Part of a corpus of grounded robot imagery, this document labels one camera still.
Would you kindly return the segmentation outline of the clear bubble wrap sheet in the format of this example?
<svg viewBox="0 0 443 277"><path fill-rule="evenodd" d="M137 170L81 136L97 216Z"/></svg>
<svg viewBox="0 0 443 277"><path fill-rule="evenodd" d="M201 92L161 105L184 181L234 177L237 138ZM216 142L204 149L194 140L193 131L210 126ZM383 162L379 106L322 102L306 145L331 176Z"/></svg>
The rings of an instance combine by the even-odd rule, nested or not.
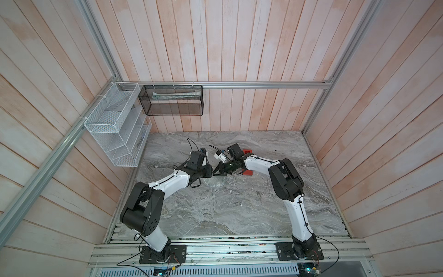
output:
<svg viewBox="0 0 443 277"><path fill-rule="evenodd" d="M229 184L229 181L231 180L231 177L228 176L214 176L212 178L206 178L204 180L204 185L210 189L220 189L227 184Z"/></svg>

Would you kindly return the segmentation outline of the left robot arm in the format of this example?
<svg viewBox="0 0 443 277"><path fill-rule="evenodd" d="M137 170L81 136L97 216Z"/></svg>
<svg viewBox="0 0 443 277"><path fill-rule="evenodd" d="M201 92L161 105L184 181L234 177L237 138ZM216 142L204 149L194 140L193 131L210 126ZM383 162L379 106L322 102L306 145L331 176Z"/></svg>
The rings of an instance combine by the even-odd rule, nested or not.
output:
<svg viewBox="0 0 443 277"><path fill-rule="evenodd" d="M192 151L190 157L165 178L149 184L136 183L122 209L120 222L137 231L152 250L162 252L170 242L159 227L163 202L192 183L210 177L212 166L206 149Z"/></svg>

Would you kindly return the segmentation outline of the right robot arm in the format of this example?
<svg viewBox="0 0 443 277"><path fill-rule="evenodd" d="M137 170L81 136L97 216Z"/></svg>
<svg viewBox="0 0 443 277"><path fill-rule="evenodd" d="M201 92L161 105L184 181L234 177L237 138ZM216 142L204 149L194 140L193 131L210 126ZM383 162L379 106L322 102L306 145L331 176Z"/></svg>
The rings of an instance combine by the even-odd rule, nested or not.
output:
<svg viewBox="0 0 443 277"><path fill-rule="evenodd" d="M317 237L309 225L303 203L305 196L304 182L292 164L284 158L273 160L259 157L253 153L244 153L238 144L233 144L223 151L215 148L214 157L219 161L214 176L232 175L237 170L265 174L271 180L273 190L284 201L292 226L292 252L294 259L304 260L319 247Z"/></svg>

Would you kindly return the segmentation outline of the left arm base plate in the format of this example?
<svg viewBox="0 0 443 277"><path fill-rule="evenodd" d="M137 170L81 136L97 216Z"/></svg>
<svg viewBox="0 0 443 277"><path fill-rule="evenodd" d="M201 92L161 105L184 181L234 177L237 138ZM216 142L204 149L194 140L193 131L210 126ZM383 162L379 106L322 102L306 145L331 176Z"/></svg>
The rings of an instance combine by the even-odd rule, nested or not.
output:
<svg viewBox="0 0 443 277"><path fill-rule="evenodd" d="M166 245L161 252L151 249L149 246L142 247L140 264L163 264L178 263L186 261L186 245Z"/></svg>

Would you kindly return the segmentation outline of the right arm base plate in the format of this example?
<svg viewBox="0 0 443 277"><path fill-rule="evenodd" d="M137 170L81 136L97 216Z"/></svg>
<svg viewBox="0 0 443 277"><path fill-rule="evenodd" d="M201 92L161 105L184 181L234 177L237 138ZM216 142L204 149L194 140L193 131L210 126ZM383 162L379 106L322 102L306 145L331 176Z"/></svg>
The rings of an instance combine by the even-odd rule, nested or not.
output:
<svg viewBox="0 0 443 277"><path fill-rule="evenodd" d="M315 242L313 245L279 242L275 244L275 247L280 261L324 260L323 250L318 242Z"/></svg>

